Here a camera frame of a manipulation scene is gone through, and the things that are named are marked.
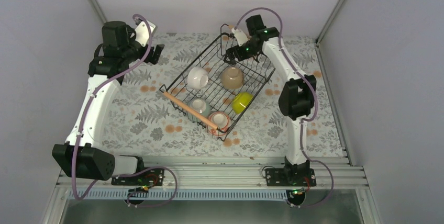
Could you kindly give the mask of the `beige ceramic bowl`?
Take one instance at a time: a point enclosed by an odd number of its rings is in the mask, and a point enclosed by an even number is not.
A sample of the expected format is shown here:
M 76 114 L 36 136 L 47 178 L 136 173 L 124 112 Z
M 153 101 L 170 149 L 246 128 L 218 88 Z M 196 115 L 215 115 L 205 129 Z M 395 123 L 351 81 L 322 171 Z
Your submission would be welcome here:
M 225 68 L 220 75 L 220 80 L 224 88 L 238 89 L 243 85 L 243 72 L 234 66 Z

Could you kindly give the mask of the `white ceramic bowl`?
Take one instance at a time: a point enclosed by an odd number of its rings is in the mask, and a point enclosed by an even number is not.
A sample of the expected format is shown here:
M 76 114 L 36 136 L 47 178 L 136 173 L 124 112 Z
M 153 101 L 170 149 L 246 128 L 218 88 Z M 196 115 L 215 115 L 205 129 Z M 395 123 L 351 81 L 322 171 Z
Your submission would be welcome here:
M 196 90 L 203 89 L 209 81 L 208 72 L 199 66 L 191 68 L 187 76 L 188 87 Z

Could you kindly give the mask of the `black wire dish rack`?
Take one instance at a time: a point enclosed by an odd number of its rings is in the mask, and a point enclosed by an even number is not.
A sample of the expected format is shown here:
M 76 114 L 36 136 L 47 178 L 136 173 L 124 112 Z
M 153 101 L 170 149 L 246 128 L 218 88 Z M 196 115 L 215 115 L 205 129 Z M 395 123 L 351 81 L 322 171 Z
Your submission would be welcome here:
M 162 85 L 160 92 L 169 93 L 174 99 L 170 101 L 174 109 L 188 117 L 193 123 L 198 124 L 212 137 L 219 141 L 225 141 L 227 136 L 236 126 L 243 113 L 235 113 L 231 102 L 237 94 L 247 92 L 257 97 L 265 84 L 275 72 L 271 61 L 263 54 L 241 62 L 230 60 L 226 50 L 237 45 L 237 40 L 228 31 L 228 25 L 223 24 L 220 35 L 216 37 L 190 64 L 174 79 L 170 85 Z M 207 86 L 201 90 L 192 89 L 187 83 L 187 77 L 193 67 L 206 69 L 209 76 Z M 223 87 L 221 77 L 223 70 L 228 67 L 237 67 L 243 73 L 242 85 L 238 89 Z M 215 130 L 199 118 L 192 115 L 183 105 L 188 105 L 193 99 L 202 98 L 210 107 L 210 112 L 224 112 L 230 118 L 225 129 Z

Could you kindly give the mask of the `pale green bowl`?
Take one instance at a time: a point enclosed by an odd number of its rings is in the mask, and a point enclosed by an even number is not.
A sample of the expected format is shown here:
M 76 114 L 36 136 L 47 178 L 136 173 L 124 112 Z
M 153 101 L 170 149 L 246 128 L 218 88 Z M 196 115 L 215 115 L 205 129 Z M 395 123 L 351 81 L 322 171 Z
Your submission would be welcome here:
M 189 101 L 188 106 L 205 118 L 208 118 L 208 116 L 211 114 L 211 108 L 208 102 L 203 98 L 193 98 L 191 101 Z M 200 119 L 191 113 L 187 113 L 187 117 L 192 122 L 201 122 Z

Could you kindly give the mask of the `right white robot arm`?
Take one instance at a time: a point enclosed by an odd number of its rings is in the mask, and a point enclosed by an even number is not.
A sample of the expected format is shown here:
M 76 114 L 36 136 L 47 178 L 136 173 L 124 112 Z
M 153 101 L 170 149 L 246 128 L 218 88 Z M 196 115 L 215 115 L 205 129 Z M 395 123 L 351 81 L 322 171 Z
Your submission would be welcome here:
M 283 177 L 287 184 L 296 186 L 309 176 L 310 161 L 305 153 L 306 127 L 317 113 L 317 80 L 302 71 L 284 45 L 281 33 L 275 27 L 266 27 L 260 15 L 249 17 L 246 24 L 248 33 L 232 28 L 231 33 L 238 44 L 227 50 L 226 57 L 240 62 L 263 54 L 284 81 L 278 101 L 288 130 Z

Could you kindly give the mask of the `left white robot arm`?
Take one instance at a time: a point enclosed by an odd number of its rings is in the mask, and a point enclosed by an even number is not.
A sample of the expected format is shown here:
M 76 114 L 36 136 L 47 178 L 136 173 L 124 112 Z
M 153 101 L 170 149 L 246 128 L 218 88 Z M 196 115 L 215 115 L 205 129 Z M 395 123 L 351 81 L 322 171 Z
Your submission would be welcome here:
M 52 156 L 68 176 L 108 180 L 125 175 L 134 185 L 145 180 L 146 170 L 136 156 L 115 155 L 102 150 L 109 107 L 134 62 L 156 64 L 164 45 L 149 45 L 157 26 L 138 21 L 132 28 L 123 21 L 103 24 L 103 42 L 88 66 L 87 92 L 76 123 L 64 144 L 56 144 Z

